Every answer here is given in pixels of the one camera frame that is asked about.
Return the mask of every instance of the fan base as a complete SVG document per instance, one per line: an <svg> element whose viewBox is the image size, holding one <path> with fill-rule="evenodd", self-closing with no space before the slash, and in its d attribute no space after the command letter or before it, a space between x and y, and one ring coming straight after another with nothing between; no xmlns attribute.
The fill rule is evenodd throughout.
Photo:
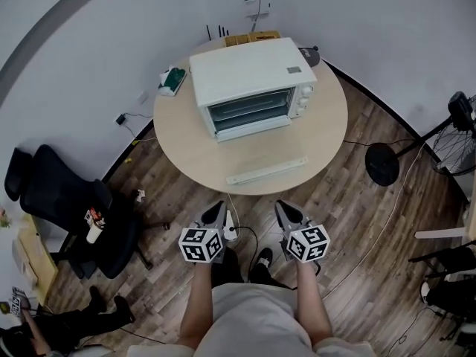
<svg viewBox="0 0 476 357"><path fill-rule="evenodd" d="M387 144L374 143L365 153L365 167L370 178L383 187L392 185L399 177L400 166L395 152Z"/></svg>

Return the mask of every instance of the round table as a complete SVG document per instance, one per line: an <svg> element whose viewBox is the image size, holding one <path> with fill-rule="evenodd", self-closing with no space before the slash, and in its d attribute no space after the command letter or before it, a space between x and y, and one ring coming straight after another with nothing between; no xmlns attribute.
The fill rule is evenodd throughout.
<svg viewBox="0 0 476 357"><path fill-rule="evenodd" d="M217 39L199 46L194 54L225 46ZM177 64L189 71L189 59ZM318 81L301 118L283 126L218 143L205 127L196 107L193 81L188 74L175 97L158 95L154 127L158 142L170 161L186 176L220 192L264 195L282 192L317 175L332 160L347 129L347 102L337 77L321 61L312 69ZM243 167L263 158L270 163L307 157L292 170L242 184L228 184L227 177L243 173Z"/></svg>

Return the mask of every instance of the oven window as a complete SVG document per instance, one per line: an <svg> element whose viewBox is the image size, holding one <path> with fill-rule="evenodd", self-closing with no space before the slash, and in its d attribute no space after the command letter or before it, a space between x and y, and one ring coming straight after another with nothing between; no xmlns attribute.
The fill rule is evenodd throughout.
<svg viewBox="0 0 476 357"><path fill-rule="evenodd" d="M294 90L276 90L209 107L216 131L287 115Z"/></svg>

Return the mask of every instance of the wooden floor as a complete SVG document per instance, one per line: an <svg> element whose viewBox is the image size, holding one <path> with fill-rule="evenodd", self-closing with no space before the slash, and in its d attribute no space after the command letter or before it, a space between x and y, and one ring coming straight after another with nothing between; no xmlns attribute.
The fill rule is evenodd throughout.
<svg viewBox="0 0 476 357"><path fill-rule="evenodd" d="M343 80L341 83L349 107L348 141L367 144L411 138L374 102ZM145 138L152 136L153 131ZM392 147L399 150L404 145L402 142ZM335 334L348 341L367 340L377 355L386 356L390 346L425 307L419 299L419 286L426 266L410 264L407 259L448 244L442 240L416 240L414 232L459 224L462 198L454 183L431 169L431 159L422 151L396 203L405 174L419 150L401 159L399 179L390 187L380 187L370 180L364 167L365 150L361 145L344 143L325 170L299 187L270 196L232 198L241 224L256 231L260 248L269 246L275 250L272 274L290 286L295 286L295 271L292 264L286 263L277 244L281 235L274 202L293 201L304 206L317 223L324 224L332 242L322 259L318 282ZM177 336L192 276L192 266L183 261L177 246L181 228L205 205L228 197L182 175L156 141L137 145L130 158L131 162L122 164L115 172L109 186L124 193L145 190L146 198L139 210L146 221L171 222L169 231L151 229L141 238L141 246L155 267L146 271L134 256L114 280L107 280L99 271L90 280L78 280L69 265L61 263L48 306L55 313L81 309L89 301L88 287L96 285L109 301L110 310L115 295L128 300L137 318L127 327L129 331L171 342ZM395 205L395 213L376 247L360 263ZM234 244L243 275L248 270L254 242L244 230ZM390 356L410 356L428 338L417 356L461 356L463 351L450 341L439 342L452 327L449 319L442 320L433 312L424 311L407 340L397 344ZM153 344L122 330L90 341L112 348L115 356L124 356L129 345L141 342Z"/></svg>

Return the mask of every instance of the electric fan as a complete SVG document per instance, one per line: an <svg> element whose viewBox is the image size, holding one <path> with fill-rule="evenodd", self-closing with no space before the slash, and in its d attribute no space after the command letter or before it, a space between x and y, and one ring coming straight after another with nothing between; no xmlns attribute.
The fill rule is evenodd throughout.
<svg viewBox="0 0 476 357"><path fill-rule="evenodd" d="M383 187L393 184L400 172L399 158L436 134L433 152L439 161L434 161L433 168L452 176L471 172L476 168L475 106L476 95L468 99L459 91L448 103L451 116L402 151L396 154L387 144L372 144L365 154L369 176Z"/></svg>

